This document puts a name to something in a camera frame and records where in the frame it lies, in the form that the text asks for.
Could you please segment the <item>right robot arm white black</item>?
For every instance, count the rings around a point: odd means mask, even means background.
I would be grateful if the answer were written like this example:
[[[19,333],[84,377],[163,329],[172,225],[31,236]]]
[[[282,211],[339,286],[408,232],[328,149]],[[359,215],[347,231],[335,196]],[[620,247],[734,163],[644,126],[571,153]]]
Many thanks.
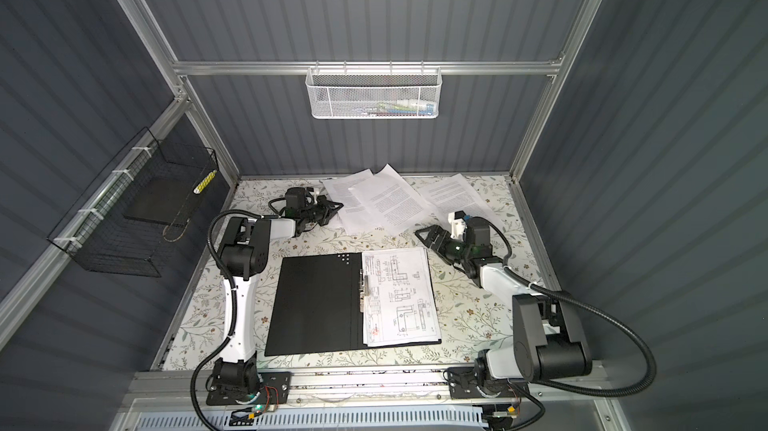
[[[449,223],[449,229],[431,225],[414,235],[512,311],[513,341],[480,351],[469,382],[493,395],[508,380],[542,384],[589,375],[593,361],[575,307],[536,291],[532,281],[511,270],[511,244],[491,221],[458,211],[449,215]]]

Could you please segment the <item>aluminium front rail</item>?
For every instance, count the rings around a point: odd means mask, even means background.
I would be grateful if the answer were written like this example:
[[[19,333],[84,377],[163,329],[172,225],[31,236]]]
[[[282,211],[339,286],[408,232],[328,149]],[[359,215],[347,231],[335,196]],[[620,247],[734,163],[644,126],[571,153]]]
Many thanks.
[[[445,381],[448,367],[428,364],[292,368],[287,401],[277,409],[502,404],[521,397],[518,392],[482,395],[465,391],[463,399],[453,399],[452,388]],[[118,410],[190,411],[191,377],[190,371],[138,372]]]

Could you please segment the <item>black pad in basket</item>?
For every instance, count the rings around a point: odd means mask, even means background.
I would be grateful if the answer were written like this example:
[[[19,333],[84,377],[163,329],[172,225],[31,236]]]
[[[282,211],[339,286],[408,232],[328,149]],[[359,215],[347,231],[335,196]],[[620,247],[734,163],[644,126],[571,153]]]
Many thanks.
[[[183,227],[199,206],[202,195],[191,182],[167,177],[152,178],[134,197],[123,217],[164,226]]]

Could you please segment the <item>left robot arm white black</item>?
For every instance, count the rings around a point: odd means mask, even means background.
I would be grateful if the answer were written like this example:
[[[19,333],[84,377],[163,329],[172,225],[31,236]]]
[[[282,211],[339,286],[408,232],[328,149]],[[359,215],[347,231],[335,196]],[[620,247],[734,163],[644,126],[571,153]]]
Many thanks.
[[[255,292],[270,243],[328,225],[344,205],[310,187],[292,187],[268,207],[266,215],[224,211],[208,229],[206,246],[222,277],[227,306],[223,342],[197,366],[213,364],[205,384],[209,405],[261,405],[277,397],[258,371],[253,324]]]

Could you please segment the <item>printed paper sheet centre back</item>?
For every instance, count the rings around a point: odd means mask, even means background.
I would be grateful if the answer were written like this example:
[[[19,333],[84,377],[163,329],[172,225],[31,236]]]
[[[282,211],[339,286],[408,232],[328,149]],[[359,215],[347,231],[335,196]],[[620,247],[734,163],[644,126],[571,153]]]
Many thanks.
[[[373,218],[376,228],[399,235],[429,222],[432,206],[390,165],[349,191]]]

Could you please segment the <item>yellow green marker pen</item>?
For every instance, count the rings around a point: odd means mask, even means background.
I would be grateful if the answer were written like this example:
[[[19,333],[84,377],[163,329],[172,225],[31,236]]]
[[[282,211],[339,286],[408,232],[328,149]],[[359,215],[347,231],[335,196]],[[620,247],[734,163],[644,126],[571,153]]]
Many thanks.
[[[209,172],[204,178],[201,179],[201,181],[194,187],[193,193],[195,195],[201,195],[205,189],[210,185],[210,183],[216,178],[218,174],[217,170],[213,170]]]

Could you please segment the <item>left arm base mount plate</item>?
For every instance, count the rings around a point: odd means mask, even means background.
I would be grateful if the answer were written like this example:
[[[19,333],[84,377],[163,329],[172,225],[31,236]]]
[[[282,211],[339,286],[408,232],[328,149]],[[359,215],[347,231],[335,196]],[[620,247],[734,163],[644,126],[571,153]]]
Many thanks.
[[[208,406],[245,406],[251,400],[253,405],[282,405],[287,402],[291,387],[290,372],[260,372],[256,387],[223,384],[218,379],[209,378],[206,382],[208,394],[205,404]]]

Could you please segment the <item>printed paper sheet far right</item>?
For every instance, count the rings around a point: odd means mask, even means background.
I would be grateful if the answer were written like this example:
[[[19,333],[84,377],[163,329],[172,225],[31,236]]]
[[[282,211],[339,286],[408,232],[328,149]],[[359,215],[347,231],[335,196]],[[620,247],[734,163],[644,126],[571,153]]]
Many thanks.
[[[503,227],[503,221],[461,174],[421,187],[418,192],[444,225],[449,224],[450,213],[463,211],[468,216],[480,216],[499,228]]]

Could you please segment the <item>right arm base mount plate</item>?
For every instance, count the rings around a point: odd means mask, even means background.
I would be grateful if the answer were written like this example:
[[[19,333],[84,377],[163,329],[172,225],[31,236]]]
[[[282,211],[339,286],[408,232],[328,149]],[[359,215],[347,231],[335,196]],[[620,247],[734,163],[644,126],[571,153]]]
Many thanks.
[[[442,372],[449,394],[455,400],[510,399],[522,397],[520,391],[529,391],[528,383],[520,379],[484,379],[477,377],[473,366],[448,367]]]

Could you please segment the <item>pens in white basket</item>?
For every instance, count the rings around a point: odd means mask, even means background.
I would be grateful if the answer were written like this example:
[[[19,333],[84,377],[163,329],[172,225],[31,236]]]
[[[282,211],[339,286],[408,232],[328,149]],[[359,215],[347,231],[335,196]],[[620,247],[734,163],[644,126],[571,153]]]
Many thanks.
[[[377,102],[356,109],[362,116],[374,117],[434,117],[438,114],[438,103],[421,99],[405,99]]]

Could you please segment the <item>technical drawing paper sheet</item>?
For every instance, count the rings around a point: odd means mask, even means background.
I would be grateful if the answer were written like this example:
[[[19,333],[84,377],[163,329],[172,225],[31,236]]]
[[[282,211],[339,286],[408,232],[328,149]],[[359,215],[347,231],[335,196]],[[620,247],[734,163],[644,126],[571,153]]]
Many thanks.
[[[363,344],[431,345],[441,341],[426,250],[401,248],[362,254]]]

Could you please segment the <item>printed paper sheet centre left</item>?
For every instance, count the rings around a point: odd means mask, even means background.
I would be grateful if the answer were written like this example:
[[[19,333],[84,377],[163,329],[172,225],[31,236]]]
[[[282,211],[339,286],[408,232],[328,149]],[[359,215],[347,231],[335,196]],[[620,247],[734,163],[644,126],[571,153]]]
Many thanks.
[[[362,234],[384,228],[382,221],[372,214],[350,191],[353,186],[372,176],[372,171],[365,169],[346,177],[321,181],[330,200],[342,204],[337,216],[348,235]]]

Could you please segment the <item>printed paper sheet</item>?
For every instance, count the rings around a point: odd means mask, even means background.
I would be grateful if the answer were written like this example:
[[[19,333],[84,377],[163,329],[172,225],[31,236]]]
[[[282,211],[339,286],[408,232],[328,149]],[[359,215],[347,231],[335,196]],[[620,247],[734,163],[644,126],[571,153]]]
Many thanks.
[[[429,222],[432,206],[390,165],[349,191],[373,218],[376,228],[399,235]]]
[[[503,221],[461,174],[421,187],[418,192],[444,225],[449,224],[450,213],[463,211],[468,216],[480,216],[499,228],[503,227]]]
[[[353,186],[372,176],[372,171],[365,169],[346,177],[321,181],[330,200],[342,204],[337,216],[348,235],[362,234],[384,228],[382,221],[372,214],[350,191]]]

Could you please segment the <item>red folder black inside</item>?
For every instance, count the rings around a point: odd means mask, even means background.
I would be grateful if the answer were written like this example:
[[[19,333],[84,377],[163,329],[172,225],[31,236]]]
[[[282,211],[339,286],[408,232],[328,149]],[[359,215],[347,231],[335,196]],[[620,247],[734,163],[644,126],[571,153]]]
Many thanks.
[[[392,348],[367,347],[362,341],[363,253],[283,260],[265,355]]]

